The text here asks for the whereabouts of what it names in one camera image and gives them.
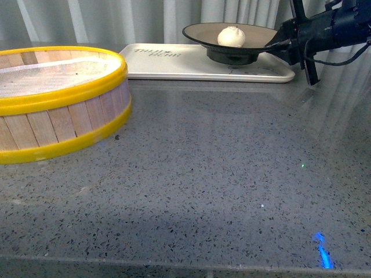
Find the white tray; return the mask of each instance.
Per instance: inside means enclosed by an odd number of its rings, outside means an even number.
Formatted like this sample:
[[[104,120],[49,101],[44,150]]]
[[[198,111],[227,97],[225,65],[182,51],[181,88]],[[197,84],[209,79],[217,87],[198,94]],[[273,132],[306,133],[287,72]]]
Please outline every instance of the white tray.
[[[261,53],[249,65],[217,63],[201,45],[135,43],[120,54],[128,64],[129,79],[285,83],[295,76],[282,60],[268,53]]]

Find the wooden slat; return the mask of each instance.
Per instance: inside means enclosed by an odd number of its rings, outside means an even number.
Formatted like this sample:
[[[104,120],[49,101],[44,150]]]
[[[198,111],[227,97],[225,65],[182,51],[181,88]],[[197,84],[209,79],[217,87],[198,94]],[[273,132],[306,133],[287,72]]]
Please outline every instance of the wooden slat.
[[[68,110],[77,136],[84,135],[93,130],[84,101],[69,105]]]
[[[27,117],[39,146],[58,143],[47,111],[29,113]]]
[[[8,126],[4,120],[4,117],[0,116],[0,150],[10,151],[12,149],[18,149],[16,142],[10,133]]]
[[[48,114],[59,142],[76,138],[74,125],[67,107],[48,110]]]
[[[124,108],[121,93],[121,84],[111,90],[111,97],[114,105],[115,116],[118,116],[122,113]]]
[[[122,82],[122,97],[123,97],[123,106],[127,107],[130,101],[129,82],[127,78],[124,80],[124,82]]]
[[[34,65],[38,63],[35,52],[24,52],[21,53],[21,56],[25,65]]]
[[[4,118],[18,149],[38,147],[35,135],[25,114],[5,116]]]
[[[48,55],[52,62],[72,59],[71,51],[69,50],[50,50]]]
[[[112,101],[111,93],[107,92],[100,95],[100,102],[102,103],[104,121],[109,123],[115,119],[114,104]]]
[[[95,130],[101,126],[104,126],[104,115],[99,97],[91,98],[85,102],[86,108],[88,109],[90,122],[92,124],[92,129]]]
[[[107,54],[106,53],[99,53],[99,58],[102,58],[102,59],[107,59]]]
[[[49,50],[48,51],[48,56],[50,62],[55,62],[55,61],[60,61],[60,50]]]
[[[12,65],[10,64],[6,55],[0,56],[0,69],[1,68],[10,68]]]
[[[83,51],[83,50],[71,50],[72,58],[81,58],[81,57],[90,57],[90,56],[99,57],[99,53],[91,52],[91,51]]]
[[[72,59],[71,51],[69,50],[61,50],[59,53],[60,60],[70,60]]]
[[[12,65],[12,67],[18,67],[18,66],[20,66],[20,65],[24,65],[20,53],[17,53],[17,54],[10,54],[10,55],[7,55],[7,57],[8,57],[8,61],[9,61],[10,64]]]
[[[38,64],[50,62],[49,54],[47,51],[37,51],[35,56]]]

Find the white curtain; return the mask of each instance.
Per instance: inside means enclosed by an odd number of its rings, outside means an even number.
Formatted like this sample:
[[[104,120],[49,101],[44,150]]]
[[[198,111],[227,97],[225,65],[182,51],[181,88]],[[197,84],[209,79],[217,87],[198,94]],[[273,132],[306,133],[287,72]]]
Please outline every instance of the white curtain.
[[[303,4],[307,16],[325,9],[325,0]],[[0,41],[189,43],[181,31],[190,24],[230,22],[278,29],[291,17],[289,0],[2,0]]]

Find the black bowl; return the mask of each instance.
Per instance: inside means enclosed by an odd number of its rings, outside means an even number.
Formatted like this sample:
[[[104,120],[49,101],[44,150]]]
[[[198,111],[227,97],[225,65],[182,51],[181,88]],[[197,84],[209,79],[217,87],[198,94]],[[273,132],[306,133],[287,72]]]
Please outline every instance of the black bowl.
[[[246,42],[242,47],[230,47],[218,45],[218,34],[228,26],[236,26],[246,36]],[[274,50],[266,47],[266,44],[277,33],[276,30],[238,23],[200,23],[189,25],[182,31],[188,39],[204,46],[206,55],[213,61],[228,65],[247,65],[255,62],[259,53]]]

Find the mesh screen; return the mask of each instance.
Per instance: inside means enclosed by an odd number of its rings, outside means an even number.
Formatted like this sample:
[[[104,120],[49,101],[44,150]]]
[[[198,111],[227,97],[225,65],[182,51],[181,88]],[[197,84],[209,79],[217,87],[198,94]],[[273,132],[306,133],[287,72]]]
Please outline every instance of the mesh screen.
[[[25,96],[88,83],[114,72],[119,60],[83,57],[0,69],[0,98]]]

